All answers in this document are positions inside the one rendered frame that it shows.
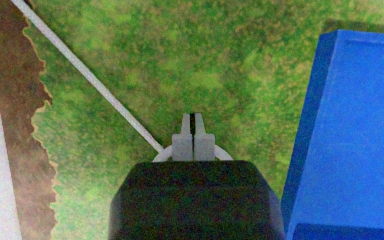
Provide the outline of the green grass mat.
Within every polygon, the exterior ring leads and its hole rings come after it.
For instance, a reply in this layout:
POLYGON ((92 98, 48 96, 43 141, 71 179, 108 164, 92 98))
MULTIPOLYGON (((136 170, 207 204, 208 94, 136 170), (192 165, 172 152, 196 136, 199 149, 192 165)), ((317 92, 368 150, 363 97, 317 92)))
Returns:
MULTIPOLYGON (((319 35, 384 34, 384 0, 23 0, 165 149, 183 114, 280 200, 319 35)), ((107 240, 109 205, 159 152, 12 0, 0 116, 22 240, 107 240)))

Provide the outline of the blue tray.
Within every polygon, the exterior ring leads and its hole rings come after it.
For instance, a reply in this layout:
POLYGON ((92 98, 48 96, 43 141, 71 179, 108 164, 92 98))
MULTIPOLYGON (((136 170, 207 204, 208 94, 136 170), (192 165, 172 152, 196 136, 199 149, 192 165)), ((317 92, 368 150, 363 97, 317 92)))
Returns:
POLYGON ((287 240, 384 240, 384 34, 319 35, 280 204, 287 240))

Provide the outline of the grey ring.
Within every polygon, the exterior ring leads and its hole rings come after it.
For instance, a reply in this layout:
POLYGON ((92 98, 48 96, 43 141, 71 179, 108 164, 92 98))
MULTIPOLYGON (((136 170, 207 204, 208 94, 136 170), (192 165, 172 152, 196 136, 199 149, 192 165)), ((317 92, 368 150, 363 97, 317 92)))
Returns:
MULTIPOLYGON (((161 153, 159 153, 152 162, 166 161, 169 157, 172 156, 172 145, 165 148, 161 153)), ((215 156, 220 160, 233 160, 232 157, 222 148, 215 145, 215 156)))

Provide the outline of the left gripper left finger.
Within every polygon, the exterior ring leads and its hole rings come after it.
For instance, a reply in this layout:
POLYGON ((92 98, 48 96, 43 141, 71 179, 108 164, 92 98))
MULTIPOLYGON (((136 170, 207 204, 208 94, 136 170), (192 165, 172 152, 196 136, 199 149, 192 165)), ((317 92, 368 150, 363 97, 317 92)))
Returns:
POLYGON ((172 136, 173 161, 193 161, 192 114, 183 114, 181 133, 172 136))

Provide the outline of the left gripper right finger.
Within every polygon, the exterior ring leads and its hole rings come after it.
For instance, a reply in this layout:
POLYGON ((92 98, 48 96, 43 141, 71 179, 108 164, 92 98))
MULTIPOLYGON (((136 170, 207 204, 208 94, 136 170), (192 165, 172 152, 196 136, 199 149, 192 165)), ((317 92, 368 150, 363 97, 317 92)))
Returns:
POLYGON ((201 113, 192 114, 194 161, 215 161, 214 134, 206 134, 201 113))

